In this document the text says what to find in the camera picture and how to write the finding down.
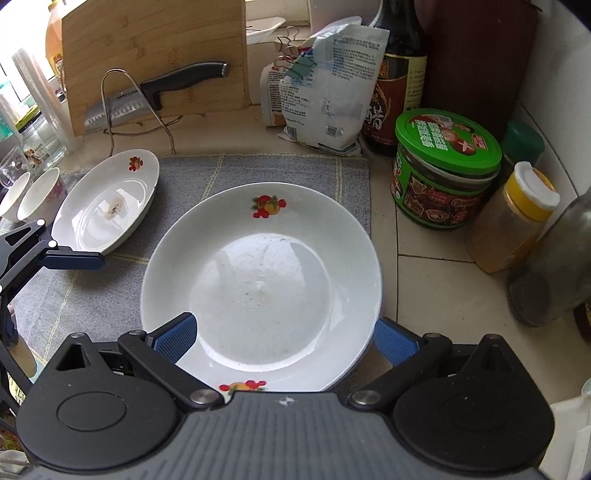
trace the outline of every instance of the white tiled wall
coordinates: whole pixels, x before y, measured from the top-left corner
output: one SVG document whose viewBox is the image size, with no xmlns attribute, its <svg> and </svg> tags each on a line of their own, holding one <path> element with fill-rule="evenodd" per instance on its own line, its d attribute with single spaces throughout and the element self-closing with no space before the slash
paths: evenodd
<svg viewBox="0 0 591 480">
<path fill-rule="evenodd" d="M 591 32 L 560 1 L 535 3 L 543 12 L 514 118 L 544 137 L 536 166 L 562 196 L 555 219 L 591 187 Z"/>
</svg>

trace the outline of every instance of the soy sauce bottle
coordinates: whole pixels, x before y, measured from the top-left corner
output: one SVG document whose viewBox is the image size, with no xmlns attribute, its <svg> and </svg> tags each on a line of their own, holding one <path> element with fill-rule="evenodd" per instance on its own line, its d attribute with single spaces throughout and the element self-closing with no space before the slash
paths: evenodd
<svg viewBox="0 0 591 480">
<path fill-rule="evenodd" d="M 362 132 L 372 151 L 393 157 L 398 144 L 396 119 L 421 106 L 427 40 L 414 0 L 381 0 L 370 25 L 390 30 L 390 37 Z"/>
</svg>

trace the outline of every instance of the plate rim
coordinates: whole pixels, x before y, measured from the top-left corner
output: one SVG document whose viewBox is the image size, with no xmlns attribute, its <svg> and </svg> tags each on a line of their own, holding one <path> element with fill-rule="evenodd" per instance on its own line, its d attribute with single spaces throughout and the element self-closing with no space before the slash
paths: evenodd
<svg viewBox="0 0 591 480">
<path fill-rule="evenodd" d="M 105 165 L 108 165 L 111 161 L 114 161 L 113 158 L 121 155 L 123 156 L 123 154 L 127 154 L 127 152 L 146 152 L 149 153 L 151 155 L 154 156 L 155 158 L 155 165 L 156 165 L 156 178 L 154 181 L 154 187 L 152 188 L 152 191 L 150 192 L 150 194 L 148 196 L 146 196 L 146 202 L 144 203 L 144 206 L 141 208 L 141 210 L 138 212 L 137 216 L 134 218 L 133 222 L 131 222 L 130 226 L 128 229 L 126 229 L 124 232 L 121 233 L 121 235 L 119 235 L 116 239 L 114 239 L 111 243 L 109 243 L 107 246 L 105 246 L 104 248 L 102 248 L 100 250 L 100 254 L 101 255 L 105 255 L 106 253 L 111 252 L 111 249 L 113 247 L 113 245 L 115 245 L 128 231 L 129 229 L 132 228 L 133 224 L 135 223 L 135 221 L 142 215 L 143 211 L 150 205 L 150 198 L 153 197 L 154 192 L 156 190 L 156 185 L 158 184 L 158 181 L 160 179 L 160 159 L 158 158 L 158 155 L 156 155 L 154 152 L 152 152 L 151 150 L 146 150 L 145 148 L 130 148 L 128 150 L 123 150 L 121 152 L 116 153 L 115 155 L 112 155 L 104 160 L 102 160 L 99 164 L 95 165 L 94 167 L 92 167 L 88 172 L 85 173 L 85 175 L 72 187 L 72 189 L 68 192 L 68 194 L 66 195 L 66 199 L 64 200 L 64 202 L 61 204 L 60 209 L 57 211 L 56 214 L 56 219 L 54 221 L 54 224 L 51 227 L 51 235 L 52 238 L 58 243 L 58 245 L 65 245 L 67 247 L 71 247 L 72 249 L 78 249 L 78 247 L 72 247 L 70 245 L 66 245 L 66 243 L 62 243 L 60 242 L 57 238 L 55 238 L 54 236 L 54 227 L 55 227 L 55 222 L 57 222 L 59 219 L 62 218 L 61 216 L 61 211 L 64 208 L 64 205 L 66 204 L 66 202 L 68 201 L 68 197 L 71 195 L 71 193 L 73 191 L 76 190 L 76 188 L 78 187 L 78 185 L 80 185 L 83 180 L 93 171 L 96 169 L 100 169 L 101 167 L 104 168 Z"/>
<path fill-rule="evenodd" d="M 158 245 L 156 245 L 156 248 L 154 248 L 154 251 L 152 252 L 152 254 L 150 255 L 150 260 L 148 261 L 148 265 L 146 266 L 146 269 L 144 271 L 144 278 L 142 279 L 142 288 L 141 288 L 141 292 L 140 292 L 140 296 L 139 296 L 139 318 L 140 321 L 142 323 L 142 328 L 144 328 L 144 315 L 143 315 L 143 311 L 144 311 L 144 299 L 145 299 L 145 279 L 148 276 L 148 271 L 151 268 L 154 268 L 153 266 L 153 262 L 154 262 L 154 257 L 156 256 L 156 253 L 158 252 L 158 250 L 160 248 L 162 248 L 162 244 L 164 242 L 164 240 L 166 239 L 167 236 L 169 236 L 170 232 L 176 227 L 176 225 L 181 222 L 185 216 L 188 216 L 194 209 L 197 209 L 198 207 L 200 207 L 202 204 L 204 204 L 205 202 L 208 201 L 213 201 L 216 197 L 221 196 L 222 194 L 225 194 L 227 192 L 230 192 L 232 190 L 238 190 L 238 189 L 242 189 L 244 187 L 252 187 L 252 186 L 273 186 L 273 185 L 282 185 L 282 186 L 290 186 L 290 187 L 296 187 L 298 189 L 303 189 L 303 190 L 308 190 L 310 191 L 313 195 L 317 195 L 317 196 L 322 196 L 325 197 L 327 199 L 329 199 L 332 203 L 336 204 L 337 207 L 343 209 L 348 216 L 354 220 L 353 224 L 356 225 L 356 228 L 359 228 L 360 231 L 364 234 L 364 238 L 365 240 L 368 242 L 370 248 L 370 251 L 372 253 L 372 261 L 375 263 L 375 265 L 377 266 L 377 280 L 378 280 L 378 285 L 377 285 L 377 290 L 379 291 L 379 301 L 377 302 L 377 305 L 374 306 L 374 316 L 375 316 L 375 320 L 373 322 L 373 326 L 369 329 L 367 338 L 365 338 L 363 340 L 363 345 L 360 344 L 360 348 L 359 350 L 355 353 L 355 357 L 352 358 L 350 360 L 350 362 L 348 363 L 347 367 L 335 378 L 333 378 L 331 381 L 329 381 L 328 383 L 326 383 L 326 385 L 324 385 L 322 388 L 317 389 L 315 391 L 326 391 L 328 390 L 330 387 L 336 385 L 342 378 L 344 378 L 349 372 L 351 372 L 351 370 L 355 367 L 355 365 L 357 365 L 359 363 L 359 361 L 361 360 L 361 358 L 363 357 L 363 353 L 367 350 L 368 345 L 370 344 L 373 335 L 374 335 L 374 327 L 375 327 L 375 323 L 377 322 L 377 320 L 379 319 L 380 316 L 380 312 L 382 309 L 382 304 L 384 302 L 384 276 L 382 274 L 382 267 L 381 264 L 379 262 L 379 258 L 378 258 L 378 253 L 375 249 L 375 245 L 371 240 L 371 236 L 370 234 L 367 233 L 367 231 L 365 230 L 365 228 L 363 228 L 363 225 L 361 225 L 360 221 L 357 220 L 355 218 L 355 215 L 353 215 L 349 210 L 347 210 L 343 205 L 341 205 L 339 202 L 337 202 L 334 198 L 319 192 L 318 190 L 314 190 L 311 189 L 309 187 L 303 186 L 303 185 L 298 185 L 295 183 L 289 183 L 289 182 L 284 182 L 284 181 L 262 181 L 262 182 L 252 182 L 252 183 L 245 183 L 243 185 L 237 185 L 235 187 L 231 187 L 229 189 L 225 189 L 222 190 L 221 192 L 218 192 L 214 195 L 211 195 L 210 197 L 206 198 L 205 200 L 202 200 L 201 202 L 197 203 L 196 205 L 192 206 L 189 210 L 187 210 L 183 215 L 181 215 L 179 217 L 178 220 L 176 220 L 171 226 L 170 228 L 166 231 L 166 233 L 162 236 L 162 238 L 160 239 L 160 241 L 158 242 Z"/>
</svg>

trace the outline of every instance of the white plate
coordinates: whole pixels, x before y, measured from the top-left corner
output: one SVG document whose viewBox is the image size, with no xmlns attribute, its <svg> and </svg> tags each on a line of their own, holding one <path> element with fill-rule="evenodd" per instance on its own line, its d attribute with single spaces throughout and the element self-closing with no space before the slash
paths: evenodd
<svg viewBox="0 0 591 480">
<path fill-rule="evenodd" d="M 246 45 L 263 43 L 269 36 L 285 23 L 283 17 L 261 18 L 246 22 Z"/>
<path fill-rule="evenodd" d="M 113 251 L 148 213 L 159 174 L 158 157 L 148 150 L 107 158 L 68 194 L 51 236 L 59 245 L 82 252 Z"/>
<path fill-rule="evenodd" d="M 361 356 L 381 300 L 378 258 L 353 215 L 315 190 L 257 183 L 170 228 L 145 273 L 141 317 L 152 331 L 193 313 L 197 342 L 178 365 L 220 391 L 320 391 Z"/>
</svg>

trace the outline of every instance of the white cup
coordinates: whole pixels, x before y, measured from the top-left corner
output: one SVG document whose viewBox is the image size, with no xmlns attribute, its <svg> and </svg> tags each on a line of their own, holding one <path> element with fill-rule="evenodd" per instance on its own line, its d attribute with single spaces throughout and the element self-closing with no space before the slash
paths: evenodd
<svg viewBox="0 0 591 480">
<path fill-rule="evenodd" d="M 8 192 L 0 203 L 0 216 L 10 220 L 11 222 L 18 222 L 17 212 L 27 190 L 33 185 L 31 174 L 29 172 L 23 173 L 8 189 Z"/>
<path fill-rule="evenodd" d="M 21 206 L 18 208 L 18 220 L 35 222 L 44 219 L 49 225 L 55 220 L 66 195 L 66 188 L 60 177 L 60 169 L 50 168 L 26 192 Z"/>
</svg>

